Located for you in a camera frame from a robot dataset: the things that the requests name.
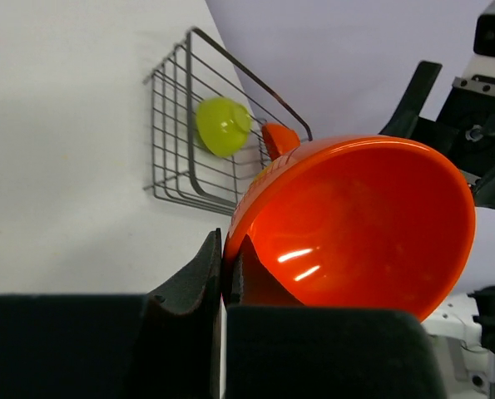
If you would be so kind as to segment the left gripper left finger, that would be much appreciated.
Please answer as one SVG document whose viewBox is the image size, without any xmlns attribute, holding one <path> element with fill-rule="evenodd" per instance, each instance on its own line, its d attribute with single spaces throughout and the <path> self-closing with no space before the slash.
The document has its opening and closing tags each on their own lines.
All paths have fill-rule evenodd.
<svg viewBox="0 0 495 399">
<path fill-rule="evenodd" d="M 0 295 L 0 398 L 217 398 L 221 234 L 137 294 Z"/>
</svg>

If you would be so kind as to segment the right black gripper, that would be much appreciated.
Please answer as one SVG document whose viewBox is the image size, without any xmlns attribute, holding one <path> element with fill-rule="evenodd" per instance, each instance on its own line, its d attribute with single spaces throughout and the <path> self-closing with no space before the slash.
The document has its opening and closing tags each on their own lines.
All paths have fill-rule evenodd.
<svg viewBox="0 0 495 399">
<path fill-rule="evenodd" d="M 421 61 L 380 135 L 446 155 L 471 180 L 477 207 L 495 209 L 495 79 L 456 78 L 437 121 L 420 115 L 442 65 Z"/>
</svg>

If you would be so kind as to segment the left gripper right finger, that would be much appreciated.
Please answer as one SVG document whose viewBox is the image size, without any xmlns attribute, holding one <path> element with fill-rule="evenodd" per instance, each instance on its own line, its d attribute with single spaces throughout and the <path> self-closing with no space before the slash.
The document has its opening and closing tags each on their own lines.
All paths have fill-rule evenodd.
<svg viewBox="0 0 495 399">
<path fill-rule="evenodd" d="M 444 398 L 427 333 L 385 309 L 300 305 L 245 238 L 226 305 L 229 398 Z"/>
</svg>

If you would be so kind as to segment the red-orange plastic bowl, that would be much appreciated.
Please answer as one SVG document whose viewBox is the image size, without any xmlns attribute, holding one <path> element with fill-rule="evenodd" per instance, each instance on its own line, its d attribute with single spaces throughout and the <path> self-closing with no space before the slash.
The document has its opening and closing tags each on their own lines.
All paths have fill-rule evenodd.
<svg viewBox="0 0 495 399">
<path fill-rule="evenodd" d="M 300 146 L 298 135 L 288 127 L 266 123 L 262 125 L 261 133 L 271 160 L 275 160 Z"/>
</svg>

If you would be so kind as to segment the lime green bowl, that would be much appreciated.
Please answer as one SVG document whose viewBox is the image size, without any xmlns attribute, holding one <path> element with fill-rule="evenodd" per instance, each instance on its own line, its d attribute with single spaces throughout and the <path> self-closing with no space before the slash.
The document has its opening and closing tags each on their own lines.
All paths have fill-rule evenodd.
<svg viewBox="0 0 495 399">
<path fill-rule="evenodd" d="M 196 109 L 196 128 L 203 144 L 221 158 L 232 156 L 244 146 L 251 127 L 247 108 L 228 97 L 203 100 Z"/>
</svg>

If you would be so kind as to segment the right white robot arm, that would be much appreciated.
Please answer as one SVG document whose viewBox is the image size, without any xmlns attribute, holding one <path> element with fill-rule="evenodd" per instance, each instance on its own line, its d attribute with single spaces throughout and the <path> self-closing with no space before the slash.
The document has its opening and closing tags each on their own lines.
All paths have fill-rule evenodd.
<svg viewBox="0 0 495 399">
<path fill-rule="evenodd" d="M 421 61 L 382 134 L 419 141 L 465 175 L 476 206 L 495 210 L 495 56 L 475 55 L 435 120 L 421 117 L 442 66 Z M 444 337 L 453 374 L 495 398 L 495 284 L 448 296 L 424 323 Z"/>
</svg>

